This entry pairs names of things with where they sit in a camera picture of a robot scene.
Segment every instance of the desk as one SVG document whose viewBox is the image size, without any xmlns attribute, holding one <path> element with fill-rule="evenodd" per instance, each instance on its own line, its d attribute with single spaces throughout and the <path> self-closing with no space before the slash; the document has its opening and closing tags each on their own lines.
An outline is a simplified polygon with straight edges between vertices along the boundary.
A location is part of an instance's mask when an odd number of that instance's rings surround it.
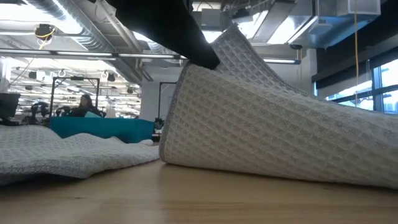
<svg viewBox="0 0 398 224">
<path fill-rule="evenodd" d="M 0 223 L 398 223 L 398 192 L 165 165 L 0 189 Z"/>
</svg>

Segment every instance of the computer monitor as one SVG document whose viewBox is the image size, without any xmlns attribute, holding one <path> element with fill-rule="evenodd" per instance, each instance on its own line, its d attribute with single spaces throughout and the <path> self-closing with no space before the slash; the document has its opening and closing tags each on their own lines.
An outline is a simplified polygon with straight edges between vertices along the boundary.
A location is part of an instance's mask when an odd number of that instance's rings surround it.
<svg viewBox="0 0 398 224">
<path fill-rule="evenodd" d="M 12 118 L 18 107 L 20 94 L 0 93 L 0 117 Z"/>
</svg>

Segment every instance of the window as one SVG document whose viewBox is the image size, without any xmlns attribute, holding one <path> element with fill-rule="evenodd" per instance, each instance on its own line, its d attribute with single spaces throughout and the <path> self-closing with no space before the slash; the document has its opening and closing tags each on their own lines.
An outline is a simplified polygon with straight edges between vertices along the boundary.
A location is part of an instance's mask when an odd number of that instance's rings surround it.
<svg viewBox="0 0 398 224">
<path fill-rule="evenodd" d="M 344 101 L 339 103 L 341 105 L 346 105 L 346 106 L 355 106 L 355 99 L 349 100 L 349 101 Z M 366 110 L 373 110 L 373 97 L 364 97 L 360 98 L 357 100 L 356 107 L 366 109 Z"/>
<path fill-rule="evenodd" d="M 383 93 L 383 112 L 398 114 L 398 90 Z"/>
<path fill-rule="evenodd" d="M 326 100 L 366 110 L 398 114 L 398 59 L 376 67 L 371 72 L 368 69 L 368 74 L 370 73 L 372 80 L 368 79 L 358 86 L 328 96 Z M 355 104 L 357 90 L 358 100 Z"/>
<path fill-rule="evenodd" d="M 336 93 L 334 95 L 328 96 L 326 100 L 335 100 L 338 98 L 346 97 L 346 96 L 351 96 L 355 95 L 355 91 L 358 90 L 358 93 L 363 93 L 366 91 L 371 91 L 372 90 L 372 80 L 369 80 L 367 82 L 361 83 L 358 86 L 353 86 L 351 88 L 345 89 L 339 93 Z"/>
<path fill-rule="evenodd" d="M 382 87 L 398 84 L 398 59 L 382 65 L 380 68 Z"/>
</svg>

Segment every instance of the glass window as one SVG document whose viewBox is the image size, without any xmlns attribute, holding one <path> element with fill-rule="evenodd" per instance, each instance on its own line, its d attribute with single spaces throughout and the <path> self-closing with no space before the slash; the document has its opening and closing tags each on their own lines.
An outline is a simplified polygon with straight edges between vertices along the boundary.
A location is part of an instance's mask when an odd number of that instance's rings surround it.
<svg viewBox="0 0 398 224">
<path fill-rule="evenodd" d="M 398 114 L 398 90 L 383 93 L 383 110 L 385 113 Z"/>
<path fill-rule="evenodd" d="M 355 94 L 356 90 L 358 90 L 358 93 L 363 93 L 365 91 L 371 91 L 372 90 L 372 80 L 366 81 L 364 83 L 359 84 L 358 86 L 353 86 L 353 87 L 345 89 L 339 93 L 328 96 L 328 97 L 326 97 L 326 100 L 335 100 L 338 98 L 351 96 L 351 95 Z"/>
<path fill-rule="evenodd" d="M 382 87 L 398 84 L 398 59 L 381 66 Z"/>
<path fill-rule="evenodd" d="M 341 102 L 340 104 L 355 107 L 355 100 Z M 364 97 L 364 98 L 358 99 L 356 107 L 366 109 L 366 110 L 373 110 L 373 97 L 369 96 L 369 97 Z"/>
</svg>

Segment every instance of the dark hair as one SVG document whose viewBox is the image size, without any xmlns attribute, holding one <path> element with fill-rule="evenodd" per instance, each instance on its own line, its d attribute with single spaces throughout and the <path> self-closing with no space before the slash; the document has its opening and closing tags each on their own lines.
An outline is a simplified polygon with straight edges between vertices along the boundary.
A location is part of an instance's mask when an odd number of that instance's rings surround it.
<svg viewBox="0 0 398 224">
<path fill-rule="evenodd" d="M 93 107 L 94 107 L 94 106 L 93 106 L 93 100 L 91 100 L 91 96 L 90 96 L 89 94 L 84 94 L 84 95 L 81 96 L 81 97 L 86 98 L 86 100 L 87 100 L 87 107 L 88 107 L 88 108 L 93 108 Z"/>
</svg>

